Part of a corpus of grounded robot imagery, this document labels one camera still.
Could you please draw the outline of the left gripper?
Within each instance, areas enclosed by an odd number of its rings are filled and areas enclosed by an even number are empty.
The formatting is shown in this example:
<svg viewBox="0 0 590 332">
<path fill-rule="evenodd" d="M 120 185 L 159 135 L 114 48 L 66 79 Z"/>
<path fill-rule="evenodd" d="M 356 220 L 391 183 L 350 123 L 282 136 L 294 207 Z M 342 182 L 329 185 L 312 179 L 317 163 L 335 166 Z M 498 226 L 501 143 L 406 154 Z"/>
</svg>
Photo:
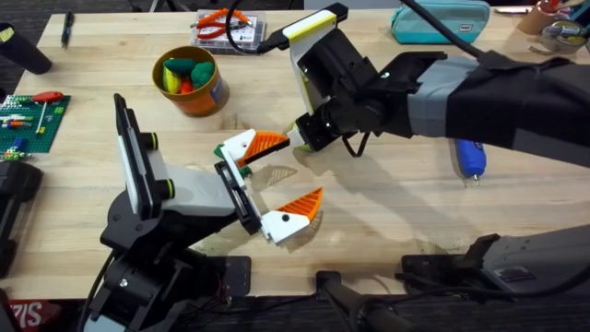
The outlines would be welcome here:
<svg viewBox="0 0 590 332">
<path fill-rule="evenodd" d="M 235 221 L 253 234 L 260 228 L 254 207 L 229 173 L 286 148 L 283 134 L 249 129 L 223 142 L 214 172 L 164 162 L 157 151 L 137 157 L 124 152 L 125 189 L 112 202 L 100 242 L 134 261 L 160 261 L 187 249 Z M 323 188 L 270 210 L 263 235 L 275 244 L 306 229 L 315 219 Z"/>
</svg>

